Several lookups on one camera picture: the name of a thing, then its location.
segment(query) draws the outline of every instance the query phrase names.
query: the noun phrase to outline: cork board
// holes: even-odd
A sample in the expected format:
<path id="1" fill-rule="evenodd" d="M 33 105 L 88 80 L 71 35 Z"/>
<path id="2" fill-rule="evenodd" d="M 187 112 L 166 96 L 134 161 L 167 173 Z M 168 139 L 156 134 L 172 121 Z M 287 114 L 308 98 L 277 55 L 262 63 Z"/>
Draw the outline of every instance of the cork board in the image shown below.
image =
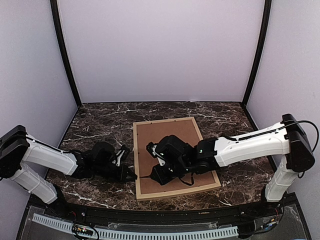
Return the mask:
<path id="1" fill-rule="evenodd" d="M 221 186 L 216 171 L 195 174 L 192 186 L 183 184 L 178 178 L 163 186 L 150 178 L 141 178 L 149 176 L 153 166 L 159 163 L 157 158 L 153 158 L 146 150 L 147 144 L 158 143 L 169 135 L 176 135 L 191 146 L 203 139 L 194 117 L 133 123 L 134 169 L 138 176 L 135 188 L 138 201 L 194 194 Z M 190 182 L 191 174 L 186 174 L 183 180 Z"/>

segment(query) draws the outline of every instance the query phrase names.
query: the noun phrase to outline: perforated metal strip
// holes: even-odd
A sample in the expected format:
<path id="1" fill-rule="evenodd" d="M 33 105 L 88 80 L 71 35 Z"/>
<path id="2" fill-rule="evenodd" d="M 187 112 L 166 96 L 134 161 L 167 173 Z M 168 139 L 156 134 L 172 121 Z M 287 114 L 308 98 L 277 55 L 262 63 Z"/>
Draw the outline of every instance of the perforated metal strip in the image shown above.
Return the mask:
<path id="1" fill-rule="evenodd" d="M 40 214 L 33 215 L 33 222 L 56 229 L 61 232 L 72 234 L 72 222 L 54 219 Z M 192 232 L 171 232 L 171 233 L 143 233 L 130 231 L 115 231 L 95 227 L 99 233 L 101 240 L 214 240 L 224 239 L 238 236 L 237 227 L 228 227 L 206 231 Z M 79 233 L 80 236 L 88 237 L 85 234 Z M 91 239 L 96 239 L 97 234 L 94 233 Z"/>

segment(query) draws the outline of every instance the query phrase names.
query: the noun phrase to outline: brown board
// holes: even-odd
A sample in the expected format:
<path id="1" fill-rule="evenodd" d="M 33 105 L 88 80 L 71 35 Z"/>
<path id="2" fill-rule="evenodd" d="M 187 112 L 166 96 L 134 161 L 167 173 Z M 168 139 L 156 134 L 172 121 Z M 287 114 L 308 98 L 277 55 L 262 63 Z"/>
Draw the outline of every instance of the brown board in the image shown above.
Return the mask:
<path id="1" fill-rule="evenodd" d="M 135 189 L 138 201 L 194 194 L 221 186 L 216 171 L 195 174 L 192 186 L 183 184 L 178 178 L 163 186 L 150 178 L 145 178 L 150 175 L 153 166 L 159 163 L 157 158 L 153 158 L 146 150 L 147 144 L 158 143 L 169 135 L 176 135 L 191 146 L 197 145 L 203 139 L 194 117 L 133 123 L 134 169 L 138 176 Z M 190 182 L 190 173 L 185 175 L 183 180 Z"/>

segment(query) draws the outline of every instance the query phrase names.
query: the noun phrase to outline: light wood border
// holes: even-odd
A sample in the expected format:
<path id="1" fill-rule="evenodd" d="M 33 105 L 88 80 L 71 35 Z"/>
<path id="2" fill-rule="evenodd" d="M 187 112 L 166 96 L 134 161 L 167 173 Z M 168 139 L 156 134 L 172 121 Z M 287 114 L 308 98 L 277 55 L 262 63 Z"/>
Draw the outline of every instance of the light wood border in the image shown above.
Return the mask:
<path id="1" fill-rule="evenodd" d="M 145 201 L 145 200 L 156 200 L 156 199 L 163 199 L 163 198 L 172 198 L 180 195 L 188 195 L 188 194 L 195 194 L 200 193 L 208 190 L 212 190 L 221 186 L 219 178 L 217 176 L 216 171 L 211 171 L 212 176 L 214 178 L 215 183 L 207 184 L 203 186 L 196 186 L 193 188 L 186 188 L 181 190 L 174 190 L 174 191 L 166 191 L 166 192 L 158 192 L 158 193 L 147 193 L 141 194 L 140 188 L 140 173 L 139 173 L 139 160 L 138 160 L 138 137 L 137 137 L 137 126 L 138 125 L 146 125 L 150 123 L 166 123 L 166 122 L 174 122 L 174 121 L 187 121 L 191 120 L 195 131 L 200 140 L 203 139 L 199 127 L 196 123 L 194 117 L 183 117 L 183 118 L 175 118 L 175 119 L 164 119 L 164 120 L 155 120 L 155 121 L 142 121 L 142 122 L 134 122 L 133 123 L 133 152 L 134 152 L 134 171 L 137 175 L 137 180 L 135 180 L 135 192 L 136 192 L 136 199 L 138 201 Z"/>

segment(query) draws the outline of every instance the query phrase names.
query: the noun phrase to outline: white wall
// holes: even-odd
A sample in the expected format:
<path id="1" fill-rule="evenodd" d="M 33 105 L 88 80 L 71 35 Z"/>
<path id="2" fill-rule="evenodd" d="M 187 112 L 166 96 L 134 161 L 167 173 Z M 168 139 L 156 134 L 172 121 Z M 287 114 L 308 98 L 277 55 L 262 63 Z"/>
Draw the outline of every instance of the white wall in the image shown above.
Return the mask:
<path id="1" fill-rule="evenodd" d="M 248 104 L 259 128 L 291 113 L 320 127 L 320 1 L 272 2 L 260 67 Z M 313 145 L 312 126 L 302 126 Z M 312 239 L 320 239 L 320 146 L 315 166 L 298 179 L 295 191 Z"/>
<path id="2" fill-rule="evenodd" d="M 84 103 L 241 101 L 263 0 L 60 0 Z"/>
<path id="3" fill-rule="evenodd" d="M 57 146 L 76 104 L 59 52 L 50 1 L 0 1 L 0 136 L 18 124 Z M 44 175 L 45 168 L 37 168 Z M 14 240 L 29 199 L 0 182 L 0 239 Z"/>

